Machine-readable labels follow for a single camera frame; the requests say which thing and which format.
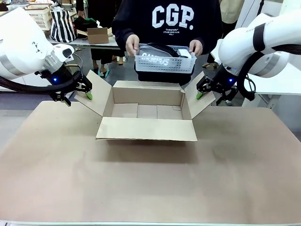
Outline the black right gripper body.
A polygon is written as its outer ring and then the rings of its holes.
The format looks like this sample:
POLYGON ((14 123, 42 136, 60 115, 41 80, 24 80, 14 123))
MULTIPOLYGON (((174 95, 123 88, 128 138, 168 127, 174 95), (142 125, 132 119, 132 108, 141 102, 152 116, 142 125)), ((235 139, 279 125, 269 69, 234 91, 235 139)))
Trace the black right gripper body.
POLYGON ((237 76, 230 73, 223 64, 219 65, 215 76, 212 79, 207 79, 207 81, 210 81, 211 91, 213 92, 219 94, 238 93, 235 85, 237 76))

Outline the person's right hand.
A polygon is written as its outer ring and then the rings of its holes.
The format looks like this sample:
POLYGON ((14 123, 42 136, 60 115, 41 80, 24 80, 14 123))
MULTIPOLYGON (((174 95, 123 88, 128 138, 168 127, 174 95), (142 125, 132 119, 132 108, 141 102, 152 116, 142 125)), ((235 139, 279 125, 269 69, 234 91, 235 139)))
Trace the person's right hand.
POLYGON ((126 40, 126 52, 129 56, 134 57, 139 50, 139 37, 135 34, 129 35, 126 40))

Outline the person's left hand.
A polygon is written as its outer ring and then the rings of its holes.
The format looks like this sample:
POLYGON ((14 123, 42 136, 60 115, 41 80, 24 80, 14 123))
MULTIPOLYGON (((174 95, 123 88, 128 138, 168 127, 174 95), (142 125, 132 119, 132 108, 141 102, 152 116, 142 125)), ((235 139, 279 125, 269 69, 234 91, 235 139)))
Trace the person's left hand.
POLYGON ((199 40, 192 40, 189 46, 189 52, 193 53, 196 57, 200 56, 203 52, 203 45, 199 40))

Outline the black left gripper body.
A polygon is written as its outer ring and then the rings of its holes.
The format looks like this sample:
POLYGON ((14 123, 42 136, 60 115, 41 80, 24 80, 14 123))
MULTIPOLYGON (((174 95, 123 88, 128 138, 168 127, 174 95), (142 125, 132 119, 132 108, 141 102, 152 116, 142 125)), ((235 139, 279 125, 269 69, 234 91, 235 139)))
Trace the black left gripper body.
POLYGON ((52 85, 61 85, 69 82, 69 85, 63 89, 64 93, 80 91, 79 85, 81 82, 90 82, 79 65, 62 65, 53 73, 44 69, 41 71, 41 78, 47 79, 52 85))

